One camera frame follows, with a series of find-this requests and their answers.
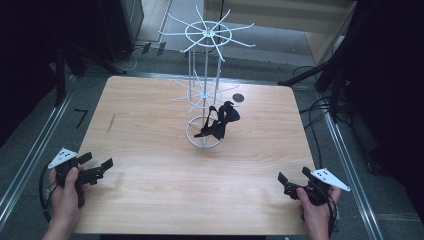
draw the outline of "gray floor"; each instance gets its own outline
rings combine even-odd
[[[246,36],[246,41],[251,41],[258,46],[271,46],[264,44],[266,39],[254,35]],[[163,55],[157,56],[157,49],[151,49],[148,53],[142,54],[137,51],[134,56],[137,59],[137,66],[128,72],[130,76],[158,76],[175,77],[187,75],[188,67],[187,59],[184,54],[179,53],[179,46],[184,43],[174,40],[167,40],[167,50]],[[307,53],[307,46],[303,41],[293,41],[294,46],[284,46],[284,53],[275,53],[276,48],[260,49],[261,54],[252,54],[258,56],[257,59],[251,59],[245,56],[245,49],[234,47],[234,53],[230,50],[226,51],[226,62],[222,67],[222,76],[224,81],[242,81],[243,83],[252,84],[273,84],[277,81],[286,80],[292,77],[293,72],[298,66],[311,65],[312,57]],[[287,52],[290,49],[303,49],[302,51]],[[278,56],[284,56],[283,61],[271,60]],[[132,56],[122,62],[117,63],[124,68],[132,68],[135,64]],[[51,160],[62,147],[74,149],[78,151],[81,141],[88,128],[90,119],[94,113],[97,101],[101,95],[106,80],[110,74],[97,65],[87,62],[89,68],[84,77],[74,78],[75,84],[70,98],[65,101],[66,106],[63,109],[63,115],[57,125],[51,131],[51,136],[43,142],[44,146],[38,154],[31,151],[33,144],[37,142],[40,131],[44,124],[48,121],[52,113],[55,101],[55,91],[47,95],[31,113],[30,116],[19,126],[9,141],[0,149],[1,163],[1,185],[0,193],[4,195],[14,177],[22,165],[28,165],[33,161],[32,173],[26,174],[28,179],[25,181],[22,193],[16,202],[12,202],[13,209],[9,216],[2,216],[2,221],[7,219],[4,225],[0,226],[0,239],[39,239],[47,228],[47,223],[43,219],[42,212],[38,200],[38,178],[42,166]],[[295,74],[300,74],[307,68],[296,70]],[[301,83],[293,86],[297,104],[300,110],[307,109],[320,96],[313,90],[315,78],[311,77]],[[88,110],[88,115],[82,122],[82,125],[76,129],[81,119],[81,113],[74,109]],[[322,110],[312,112],[312,119],[319,116]],[[308,124],[309,119],[307,113],[302,114],[302,122]],[[328,123],[325,118],[314,123],[314,131],[321,150],[323,166],[327,167],[331,172],[341,178],[348,185],[352,183],[348,181],[345,167],[342,164],[342,158],[330,134]],[[365,193],[367,200],[371,205],[371,210],[377,219],[378,227],[384,239],[424,239],[424,229],[419,221],[414,209],[406,197],[403,186],[397,183],[390,176],[375,176],[367,171],[363,153],[354,137],[352,129],[344,124],[339,123],[337,127],[340,129],[349,157],[359,177],[361,187]],[[314,141],[311,128],[306,130],[308,143],[313,155],[315,165],[318,166],[318,151]],[[331,239],[378,239],[370,237],[367,231],[367,225],[364,224],[364,213],[358,207],[358,199],[353,193],[342,194],[339,202],[339,220],[337,229],[333,233]],[[267,239],[306,239],[305,236],[268,236]],[[73,235],[72,239],[99,239],[98,235]]]

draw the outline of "human hand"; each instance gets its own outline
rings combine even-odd
[[[327,204],[315,206],[309,201],[309,197],[303,188],[296,189],[301,205],[299,210],[305,219],[306,231],[311,240],[328,240],[328,224],[330,220],[330,210]],[[339,200],[341,190],[336,187],[330,188],[330,196],[336,204]]]
[[[54,209],[52,220],[43,239],[69,239],[80,218],[78,194],[75,190],[75,181],[79,170],[74,167],[66,175],[65,186],[56,186],[56,171],[50,171],[51,201]],[[81,186],[83,194],[87,193],[87,186]]]

